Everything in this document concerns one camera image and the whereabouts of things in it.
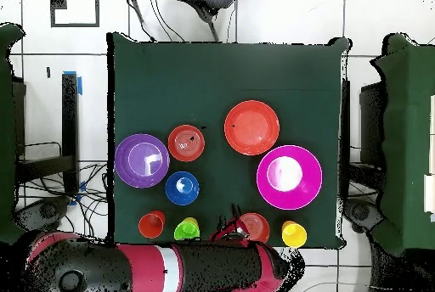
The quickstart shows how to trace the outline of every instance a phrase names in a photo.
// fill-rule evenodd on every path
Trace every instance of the red plate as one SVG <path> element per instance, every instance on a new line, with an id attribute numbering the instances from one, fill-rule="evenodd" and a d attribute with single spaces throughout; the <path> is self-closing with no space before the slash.
<path id="1" fill-rule="evenodd" d="M 200 130 L 191 125 L 174 128 L 167 140 L 171 155 L 179 161 L 193 161 L 200 157 L 206 142 Z"/>
<path id="2" fill-rule="evenodd" d="M 280 123 L 274 111 L 260 101 L 244 101 L 227 115 L 223 127 L 229 145 L 241 154 L 262 154 L 274 146 Z"/>

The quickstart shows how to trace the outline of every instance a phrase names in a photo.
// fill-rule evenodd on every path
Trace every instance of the yellow cup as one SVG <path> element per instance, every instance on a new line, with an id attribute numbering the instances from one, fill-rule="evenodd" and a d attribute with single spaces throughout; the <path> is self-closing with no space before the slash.
<path id="1" fill-rule="evenodd" d="M 307 231 L 294 221 L 286 221 L 282 225 L 282 240 L 289 247 L 302 247 L 307 242 Z"/>
<path id="2" fill-rule="evenodd" d="M 197 222 L 196 219 L 193 218 L 193 217 L 186 217 L 186 218 L 183 220 L 183 222 L 194 223 L 198 228 L 200 228 L 200 227 L 198 226 L 198 222 Z"/>

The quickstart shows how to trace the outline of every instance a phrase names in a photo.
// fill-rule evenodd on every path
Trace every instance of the red cup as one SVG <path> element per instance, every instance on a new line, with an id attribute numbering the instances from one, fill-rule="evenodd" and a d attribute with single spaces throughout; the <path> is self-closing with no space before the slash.
<path id="1" fill-rule="evenodd" d="M 152 211 L 139 221 L 139 231 L 147 239 L 159 237 L 165 224 L 165 215 L 161 211 Z"/>
<path id="2" fill-rule="evenodd" d="M 248 229 L 250 241 L 261 241 L 264 244 L 268 242 L 270 235 L 270 228 L 268 221 L 257 213 L 248 212 L 240 216 L 240 220 L 245 224 Z"/>

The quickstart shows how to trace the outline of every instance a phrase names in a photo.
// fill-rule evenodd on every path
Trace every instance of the magenta bowl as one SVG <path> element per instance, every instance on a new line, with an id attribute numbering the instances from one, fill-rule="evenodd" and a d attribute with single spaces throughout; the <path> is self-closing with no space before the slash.
<path id="1" fill-rule="evenodd" d="M 300 146 L 269 151 L 257 170 L 262 197 L 281 210 L 297 210 L 316 198 L 322 186 L 322 168 L 316 157 Z"/>

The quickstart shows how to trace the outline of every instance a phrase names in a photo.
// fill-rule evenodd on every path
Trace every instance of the red bowl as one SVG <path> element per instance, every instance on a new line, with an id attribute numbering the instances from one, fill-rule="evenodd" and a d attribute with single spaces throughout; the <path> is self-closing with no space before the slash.
<path id="1" fill-rule="evenodd" d="M 167 147 L 172 157 L 184 162 L 200 157 L 205 145 L 201 131 L 191 125 L 175 127 L 167 140 Z"/>

